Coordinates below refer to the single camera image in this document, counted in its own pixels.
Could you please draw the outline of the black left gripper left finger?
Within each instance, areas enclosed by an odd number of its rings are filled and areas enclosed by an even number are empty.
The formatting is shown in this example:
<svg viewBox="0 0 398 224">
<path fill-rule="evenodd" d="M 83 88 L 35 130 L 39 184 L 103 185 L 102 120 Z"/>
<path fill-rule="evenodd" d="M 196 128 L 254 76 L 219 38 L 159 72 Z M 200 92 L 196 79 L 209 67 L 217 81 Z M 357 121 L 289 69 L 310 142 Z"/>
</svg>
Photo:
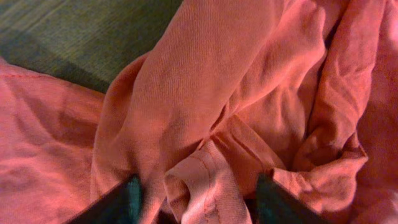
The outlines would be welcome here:
<svg viewBox="0 0 398 224">
<path fill-rule="evenodd" d="M 137 224 L 141 209 L 141 181 L 132 175 L 66 223 Z"/>
</svg>

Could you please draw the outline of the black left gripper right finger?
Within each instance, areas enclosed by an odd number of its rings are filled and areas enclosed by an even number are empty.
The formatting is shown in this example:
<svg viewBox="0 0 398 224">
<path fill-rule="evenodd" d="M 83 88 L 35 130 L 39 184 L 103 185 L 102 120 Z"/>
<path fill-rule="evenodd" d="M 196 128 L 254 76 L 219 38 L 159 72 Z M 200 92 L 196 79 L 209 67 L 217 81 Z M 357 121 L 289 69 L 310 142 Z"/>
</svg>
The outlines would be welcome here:
<svg viewBox="0 0 398 224">
<path fill-rule="evenodd" d="M 256 187 L 257 220 L 263 224 L 329 224 L 265 174 Z"/>
</svg>

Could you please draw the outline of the orange t-shirt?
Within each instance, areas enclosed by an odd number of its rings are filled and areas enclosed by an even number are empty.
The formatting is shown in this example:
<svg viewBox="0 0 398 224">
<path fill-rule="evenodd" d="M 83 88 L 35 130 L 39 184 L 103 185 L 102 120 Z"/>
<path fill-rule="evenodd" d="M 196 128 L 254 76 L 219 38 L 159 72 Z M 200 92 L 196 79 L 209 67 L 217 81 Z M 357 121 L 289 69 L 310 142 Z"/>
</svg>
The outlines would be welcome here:
<svg viewBox="0 0 398 224">
<path fill-rule="evenodd" d="M 1 43 L 2 223 L 133 174 L 139 223 L 257 223 L 260 174 L 329 222 L 397 222 L 396 1 L 184 1 L 106 93 Z"/>
</svg>

